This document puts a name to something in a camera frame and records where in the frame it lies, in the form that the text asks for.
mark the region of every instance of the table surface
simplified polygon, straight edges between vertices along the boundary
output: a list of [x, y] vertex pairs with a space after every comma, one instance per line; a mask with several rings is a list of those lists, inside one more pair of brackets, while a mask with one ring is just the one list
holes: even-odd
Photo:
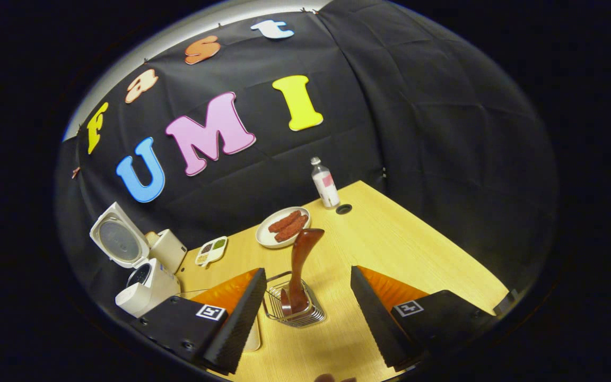
[[[331, 373], [336, 380], [357, 377], [359, 382], [376, 382], [400, 374], [383, 362], [350, 289], [354, 265], [426, 293], [451, 290], [494, 315], [492, 309], [508, 291], [460, 247], [362, 181], [340, 189], [339, 196], [341, 203], [352, 205], [349, 213], [327, 210], [319, 199], [304, 205], [310, 211], [311, 228], [325, 230], [305, 262], [303, 279], [327, 319], [308, 328], [291, 328], [267, 318], [261, 307], [261, 347], [242, 354], [234, 375], [221, 377], [309, 382]], [[199, 248], [189, 251], [176, 272], [181, 290], [211, 288], [253, 268], [265, 268], [267, 277], [289, 271], [291, 246], [261, 246], [255, 237], [257, 228], [228, 236], [225, 255], [207, 269], [194, 264]]]

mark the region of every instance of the plastic bottle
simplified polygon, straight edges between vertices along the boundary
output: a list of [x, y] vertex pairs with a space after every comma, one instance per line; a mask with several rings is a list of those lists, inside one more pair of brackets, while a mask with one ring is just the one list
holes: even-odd
[[310, 159], [310, 164], [313, 165], [312, 180], [315, 182], [317, 192], [320, 193], [322, 203], [326, 208], [335, 208], [341, 203], [341, 200], [334, 185], [334, 179], [331, 177], [331, 172], [327, 167], [320, 164], [318, 157]]

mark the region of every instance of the letter m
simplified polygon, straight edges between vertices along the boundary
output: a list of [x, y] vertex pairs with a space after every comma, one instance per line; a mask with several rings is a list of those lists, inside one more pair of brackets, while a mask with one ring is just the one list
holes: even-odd
[[256, 136], [248, 133], [235, 111], [235, 93], [226, 92], [209, 101], [206, 127], [186, 116], [167, 126], [167, 135], [178, 143], [185, 159], [185, 174], [195, 176], [206, 168], [206, 160], [197, 156], [194, 148], [211, 160], [219, 159], [219, 135], [223, 137], [223, 152], [235, 154], [253, 145]]

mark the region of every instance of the wooden spatula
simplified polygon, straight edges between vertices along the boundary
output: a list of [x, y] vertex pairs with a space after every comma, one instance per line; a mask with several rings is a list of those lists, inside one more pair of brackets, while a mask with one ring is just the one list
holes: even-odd
[[310, 254], [315, 244], [325, 234], [325, 230], [320, 228], [307, 228], [301, 230], [296, 241], [291, 248], [291, 280], [289, 280], [289, 292], [286, 290], [280, 291], [280, 300], [282, 303], [282, 313], [284, 316], [296, 314], [308, 307], [308, 297], [303, 290], [301, 283], [301, 271], [303, 264]]

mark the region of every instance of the metal utensil holder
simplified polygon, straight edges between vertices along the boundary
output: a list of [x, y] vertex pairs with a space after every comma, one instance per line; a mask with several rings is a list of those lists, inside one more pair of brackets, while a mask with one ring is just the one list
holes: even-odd
[[289, 275], [291, 275], [291, 271], [286, 271], [266, 280], [267, 289], [265, 290], [263, 300], [265, 315], [269, 319], [274, 319], [277, 322], [292, 326], [293, 328], [305, 328], [306, 326], [312, 326], [324, 321], [325, 318], [327, 318], [325, 311], [320, 306], [320, 302], [318, 302], [315, 294], [303, 280], [301, 280], [301, 284], [303, 284], [303, 292], [305, 292], [305, 296], [308, 297], [308, 307], [301, 312], [296, 312], [295, 314], [286, 316], [283, 314], [280, 292], [282, 289], [286, 289], [287, 291], [289, 290], [290, 277], [286, 277]]

